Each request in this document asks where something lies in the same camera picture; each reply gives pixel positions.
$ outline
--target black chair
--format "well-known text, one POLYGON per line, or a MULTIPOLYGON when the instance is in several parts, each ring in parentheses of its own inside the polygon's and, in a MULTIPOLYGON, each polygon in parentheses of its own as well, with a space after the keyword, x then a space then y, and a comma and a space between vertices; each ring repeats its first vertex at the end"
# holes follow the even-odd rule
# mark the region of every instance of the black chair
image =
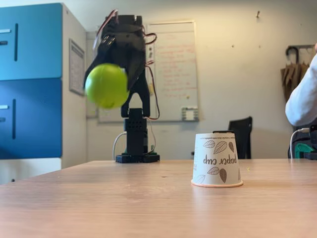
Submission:
POLYGON ((234 131, 239 159, 251 158, 252 117, 229 122, 228 130, 234 131))

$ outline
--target white paper cup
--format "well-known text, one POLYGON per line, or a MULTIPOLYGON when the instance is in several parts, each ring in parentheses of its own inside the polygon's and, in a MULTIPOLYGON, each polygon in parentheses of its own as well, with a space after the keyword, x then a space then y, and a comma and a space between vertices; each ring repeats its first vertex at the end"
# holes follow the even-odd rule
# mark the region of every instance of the white paper cup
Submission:
POLYGON ((191 183, 203 187, 243 184, 234 133, 196 134, 191 183))

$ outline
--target umbrella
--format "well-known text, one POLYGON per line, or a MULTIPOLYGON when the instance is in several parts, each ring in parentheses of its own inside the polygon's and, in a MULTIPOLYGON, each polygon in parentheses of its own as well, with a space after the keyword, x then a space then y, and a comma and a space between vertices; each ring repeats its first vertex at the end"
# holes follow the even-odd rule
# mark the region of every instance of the umbrella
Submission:
POLYGON ((289 56, 291 50, 296 53, 296 63, 286 65, 285 68, 281 69, 282 76, 282 87, 285 101, 287 102, 293 90, 302 81, 309 65, 304 63, 299 63, 299 50, 296 47, 288 47, 286 50, 286 55, 289 56))

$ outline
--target table surface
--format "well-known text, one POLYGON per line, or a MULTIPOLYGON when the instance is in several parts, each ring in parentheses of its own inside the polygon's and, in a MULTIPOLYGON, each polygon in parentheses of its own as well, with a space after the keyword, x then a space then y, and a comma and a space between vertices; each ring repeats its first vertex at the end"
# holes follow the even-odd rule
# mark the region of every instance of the table surface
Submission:
POLYGON ((316 161, 239 163, 236 188, 191 185, 193 161, 90 162, 2 185, 1 237, 316 237, 316 161))

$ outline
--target tennis ball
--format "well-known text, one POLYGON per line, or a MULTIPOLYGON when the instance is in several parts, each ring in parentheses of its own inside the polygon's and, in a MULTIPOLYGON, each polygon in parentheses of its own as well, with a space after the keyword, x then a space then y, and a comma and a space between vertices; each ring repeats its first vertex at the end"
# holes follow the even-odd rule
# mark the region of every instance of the tennis ball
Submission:
POLYGON ((85 91, 90 101, 98 107, 112 109, 121 107, 128 99, 127 74, 118 65, 103 63, 88 75, 85 91))

